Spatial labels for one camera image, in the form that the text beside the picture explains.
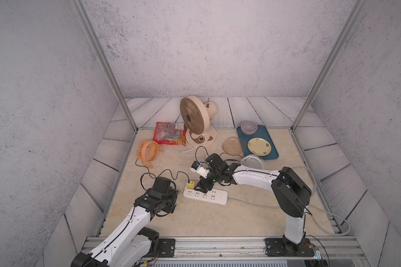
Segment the white power strip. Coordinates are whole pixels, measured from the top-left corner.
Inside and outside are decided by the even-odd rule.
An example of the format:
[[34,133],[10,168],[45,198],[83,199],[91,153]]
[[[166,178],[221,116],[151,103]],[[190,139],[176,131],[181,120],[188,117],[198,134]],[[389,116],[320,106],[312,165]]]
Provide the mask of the white power strip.
[[228,192],[224,190],[212,189],[211,191],[202,193],[194,189],[185,187],[183,196],[194,201],[201,201],[216,205],[226,205],[228,200]]

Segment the amber glass plate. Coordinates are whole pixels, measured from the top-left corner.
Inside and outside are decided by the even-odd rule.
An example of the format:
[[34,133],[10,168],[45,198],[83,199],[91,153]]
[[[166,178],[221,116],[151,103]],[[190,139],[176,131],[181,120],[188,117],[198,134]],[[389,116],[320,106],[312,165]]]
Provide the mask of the amber glass plate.
[[222,149],[229,155],[237,156],[244,152],[246,143],[237,136],[232,136],[225,140],[222,144]]

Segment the yellow USB charger plug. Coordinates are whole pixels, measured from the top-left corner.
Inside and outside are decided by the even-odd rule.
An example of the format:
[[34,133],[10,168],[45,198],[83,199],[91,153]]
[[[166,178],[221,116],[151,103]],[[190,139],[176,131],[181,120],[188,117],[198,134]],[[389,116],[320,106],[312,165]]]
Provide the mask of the yellow USB charger plug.
[[196,183],[194,181],[190,181],[186,184],[186,188],[188,190],[194,190],[194,188],[196,187]]

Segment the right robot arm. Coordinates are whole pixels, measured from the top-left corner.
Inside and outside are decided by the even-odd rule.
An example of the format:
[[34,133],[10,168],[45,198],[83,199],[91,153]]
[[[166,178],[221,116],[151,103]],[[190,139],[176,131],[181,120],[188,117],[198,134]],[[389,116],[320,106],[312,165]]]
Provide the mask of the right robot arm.
[[306,238],[305,213],[312,196],[311,189],[289,167],[278,171],[249,168],[239,163],[228,164],[218,154],[206,159],[207,168],[198,161],[190,167],[191,172],[200,176],[194,190],[204,194],[212,191],[214,184],[227,183],[249,185],[271,191],[275,194],[280,209],[286,214],[285,233],[277,243],[266,249],[268,256],[307,255],[303,250],[310,244]]

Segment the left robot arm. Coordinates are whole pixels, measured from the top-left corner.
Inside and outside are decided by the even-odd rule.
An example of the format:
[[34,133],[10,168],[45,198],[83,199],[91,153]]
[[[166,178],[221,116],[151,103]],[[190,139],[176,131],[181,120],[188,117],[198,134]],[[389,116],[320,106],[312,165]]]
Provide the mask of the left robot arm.
[[155,179],[153,186],[134,201],[134,206],[120,225],[89,253],[78,253],[72,267],[136,267],[157,259],[160,254],[159,233],[147,227],[160,212],[172,214],[179,190],[173,180]]

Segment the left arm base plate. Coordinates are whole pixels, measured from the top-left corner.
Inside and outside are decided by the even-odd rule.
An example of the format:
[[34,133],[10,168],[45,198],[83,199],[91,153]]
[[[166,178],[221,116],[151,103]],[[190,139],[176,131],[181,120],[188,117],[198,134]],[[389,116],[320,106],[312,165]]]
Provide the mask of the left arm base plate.
[[173,258],[176,239],[157,238],[151,242],[150,250],[145,258]]

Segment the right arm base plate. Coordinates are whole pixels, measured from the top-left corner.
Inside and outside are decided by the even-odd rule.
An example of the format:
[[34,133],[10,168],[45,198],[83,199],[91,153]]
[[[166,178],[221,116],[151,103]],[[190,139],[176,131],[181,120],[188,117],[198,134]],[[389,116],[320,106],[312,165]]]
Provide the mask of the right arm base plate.
[[314,245],[308,238],[303,238],[301,243],[295,244],[285,237],[266,238],[265,254],[268,257],[313,257],[315,253]]

